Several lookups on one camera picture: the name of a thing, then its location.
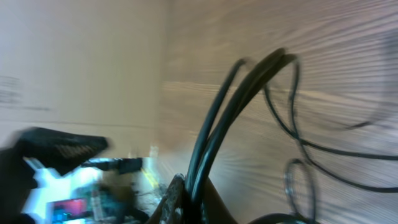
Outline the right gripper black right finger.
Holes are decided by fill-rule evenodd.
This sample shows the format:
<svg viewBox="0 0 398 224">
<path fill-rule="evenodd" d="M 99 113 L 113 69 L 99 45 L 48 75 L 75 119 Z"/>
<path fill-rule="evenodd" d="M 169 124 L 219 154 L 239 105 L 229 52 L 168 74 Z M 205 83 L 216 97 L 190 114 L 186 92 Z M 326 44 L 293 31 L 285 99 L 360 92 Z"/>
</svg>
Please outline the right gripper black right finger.
<svg viewBox="0 0 398 224">
<path fill-rule="evenodd" d="M 200 221 L 203 224 L 238 224 L 210 179 L 205 182 L 205 191 L 200 206 Z"/>
</svg>

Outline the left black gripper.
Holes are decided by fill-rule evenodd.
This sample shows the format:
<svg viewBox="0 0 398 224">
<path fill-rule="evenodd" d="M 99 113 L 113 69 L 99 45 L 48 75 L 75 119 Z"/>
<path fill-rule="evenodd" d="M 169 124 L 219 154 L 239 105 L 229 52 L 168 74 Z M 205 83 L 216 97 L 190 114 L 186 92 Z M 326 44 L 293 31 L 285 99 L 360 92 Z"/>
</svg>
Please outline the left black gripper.
<svg viewBox="0 0 398 224">
<path fill-rule="evenodd" d="M 23 213 L 31 191 L 38 187 L 35 170 L 24 157 L 37 159 L 43 167 L 53 168 L 60 176 L 107 150 L 109 142 L 102 136 L 72 134 L 47 128 L 29 128 L 20 132 L 17 149 L 1 151 L 1 223 L 35 224 Z"/>
</svg>

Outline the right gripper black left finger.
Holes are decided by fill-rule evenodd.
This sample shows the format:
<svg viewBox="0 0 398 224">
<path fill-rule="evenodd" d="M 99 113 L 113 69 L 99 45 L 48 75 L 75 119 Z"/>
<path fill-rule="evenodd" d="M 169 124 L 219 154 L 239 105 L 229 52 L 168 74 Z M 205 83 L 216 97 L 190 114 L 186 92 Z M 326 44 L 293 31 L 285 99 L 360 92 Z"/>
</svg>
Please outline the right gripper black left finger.
<svg viewBox="0 0 398 224">
<path fill-rule="evenodd" d="M 175 174 L 146 224 L 186 224 L 185 177 Z"/>
</svg>

